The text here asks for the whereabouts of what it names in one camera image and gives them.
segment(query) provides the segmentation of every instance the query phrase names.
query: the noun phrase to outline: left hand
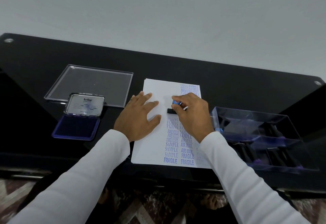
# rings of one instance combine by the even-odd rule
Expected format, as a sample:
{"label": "left hand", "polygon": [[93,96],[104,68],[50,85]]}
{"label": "left hand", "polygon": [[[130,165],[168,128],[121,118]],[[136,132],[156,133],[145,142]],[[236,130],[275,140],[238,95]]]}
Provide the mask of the left hand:
{"label": "left hand", "polygon": [[144,138],[161,122],[161,115],[147,120],[147,114],[158,105],[158,101],[145,104],[151,97],[152,93],[144,95],[143,91],[133,95],[114,124],[113,129],[123,133],[129,142]]}

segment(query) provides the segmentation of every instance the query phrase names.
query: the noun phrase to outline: blue stamp handle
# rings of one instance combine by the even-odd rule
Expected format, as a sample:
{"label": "blue stamp handle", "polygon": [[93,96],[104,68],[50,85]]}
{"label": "blue stamp handle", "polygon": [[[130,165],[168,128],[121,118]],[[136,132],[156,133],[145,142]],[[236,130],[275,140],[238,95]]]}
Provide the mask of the blue stamp handle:
{"label": "blue stamp handle", "polygon": [[176,104],[176,105],[180,105],[181,104],[181,102],[180,101],[172,101],[172,104]]}

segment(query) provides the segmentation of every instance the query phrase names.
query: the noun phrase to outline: right hand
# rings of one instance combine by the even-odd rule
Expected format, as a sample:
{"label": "right hand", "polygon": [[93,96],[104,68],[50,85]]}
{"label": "right hand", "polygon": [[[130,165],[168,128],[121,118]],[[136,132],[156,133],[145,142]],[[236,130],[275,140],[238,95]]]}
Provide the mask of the right hand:
{"label": "right hand", "polygon": [[205,100],[192,92],[186,95],[172,96],[172,99],[182,102],[181,106],[172,104],[171,107],[177,113],[185,130],[199,143],[201,143],[208,134],[214,132],[208,110],[208,103]]}

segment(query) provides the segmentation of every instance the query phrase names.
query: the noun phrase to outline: clear plastic tray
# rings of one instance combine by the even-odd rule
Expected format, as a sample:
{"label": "clear plastic tray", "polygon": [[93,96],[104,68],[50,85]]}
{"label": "clear plastic tray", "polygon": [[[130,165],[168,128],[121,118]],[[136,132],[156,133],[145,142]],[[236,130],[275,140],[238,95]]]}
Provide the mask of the clear plastic tray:
{"label": "clear plastic tray", "polygon": [[68,65],[45,99],[67,102],[71,93],[89,93],[105,97],[105,106],[124,107],[133,73]]}

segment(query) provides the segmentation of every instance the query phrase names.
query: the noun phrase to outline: white wall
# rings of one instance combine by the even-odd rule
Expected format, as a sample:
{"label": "white wall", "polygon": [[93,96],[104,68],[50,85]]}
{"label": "white wall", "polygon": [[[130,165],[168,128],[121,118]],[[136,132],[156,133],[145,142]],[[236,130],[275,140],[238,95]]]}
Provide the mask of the white wall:
{"label": "white wall", "polygon": [[0,0],[3,32],[326,80],[326,0]]}

